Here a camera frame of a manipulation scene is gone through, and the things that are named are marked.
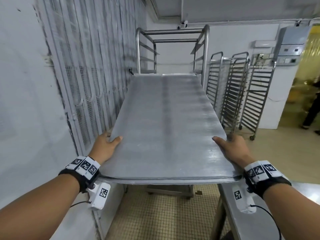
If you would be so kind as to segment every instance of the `pant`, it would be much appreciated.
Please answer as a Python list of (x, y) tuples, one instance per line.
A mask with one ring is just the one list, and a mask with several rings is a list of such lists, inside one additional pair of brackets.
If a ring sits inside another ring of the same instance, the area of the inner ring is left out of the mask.
[(309, 109), (308, 115), (303, 122), (304, 126), (310, 126), (314, 119), (316, 118), (317, 114), (320, 112), (320, 95), (313, 101), (311, 108)]

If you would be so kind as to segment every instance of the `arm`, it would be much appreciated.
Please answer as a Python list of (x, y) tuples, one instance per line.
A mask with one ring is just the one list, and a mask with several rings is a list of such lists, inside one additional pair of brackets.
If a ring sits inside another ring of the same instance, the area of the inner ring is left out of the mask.
[[(242, 136), (234, 135), (231, 142), (219, 137), (214, 137), (213, 140), (225, 150), (226, 156), (242, 169), (256, 161)], [(264, 192), (263, 199), (285, 239), (320, 239), (320, 205), (287, 184), (271, 186)]]
[[(104, 133), (96, 139), (89, 156), (102, 165), (122, 137), (107, 141)], [(50, 239), (79, 193), (79, 183), (61, 174), (31, 190), (0, 210), (0, 239)]]

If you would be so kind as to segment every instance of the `black wrist strap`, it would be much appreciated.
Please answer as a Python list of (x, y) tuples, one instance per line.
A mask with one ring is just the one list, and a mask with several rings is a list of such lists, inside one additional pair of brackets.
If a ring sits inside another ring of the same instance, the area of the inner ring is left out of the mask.
[(59, 175), (60, 174), (70, 174), (73, 177), (75, 177), (75, 179), (79, 182), (79, 186), (80, 186), (79, 193), (80, 192), (84, 193), (84, 192), (86, 192), (87, 188), (91, 189), (93, 187), (94, 182), (97, 180), (100, 172), (99, 172), (99, 170), (97, 170), (90, 180), (88, 180), (85, 176), (80, 175), (79, 173), (77, 173), (73, 169), (65, 168), (59, 173)]
[(269, 189), (271, 186), (276, 184), (288, 184), (291, 186), (291, 183), (289, 180), (287, 180), (284, 177), (270, 177), (266, 180), (259, 181), (256, 184), (252, 183), (252, 180), (250, 179), (250, 176), (245, 172), (244, 173), (245, 182), (248, 185), (248, 191), (249, 193), (256, 193), (258, 196), (260, 196), (263, 199), (263, 194), (266, 192), (267, 189)]

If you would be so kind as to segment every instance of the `electrical panel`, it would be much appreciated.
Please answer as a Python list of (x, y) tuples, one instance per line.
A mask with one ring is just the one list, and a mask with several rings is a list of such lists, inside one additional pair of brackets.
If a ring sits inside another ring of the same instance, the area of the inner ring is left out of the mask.
[(311, 27), (285, 27), (280, 29), (274, 58), (278, 66), (295, 66), (300, 61)]

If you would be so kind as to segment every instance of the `stainless steel tray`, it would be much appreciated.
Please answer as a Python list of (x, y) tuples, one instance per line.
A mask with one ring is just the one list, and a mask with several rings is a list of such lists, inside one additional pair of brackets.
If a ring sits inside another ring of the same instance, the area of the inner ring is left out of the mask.
[(226, 134), (194, 74), (135, 75), (112, 131), (123, 140), (100, 167), (124, 184), (237, 181), (241, 172), (211, 139)]

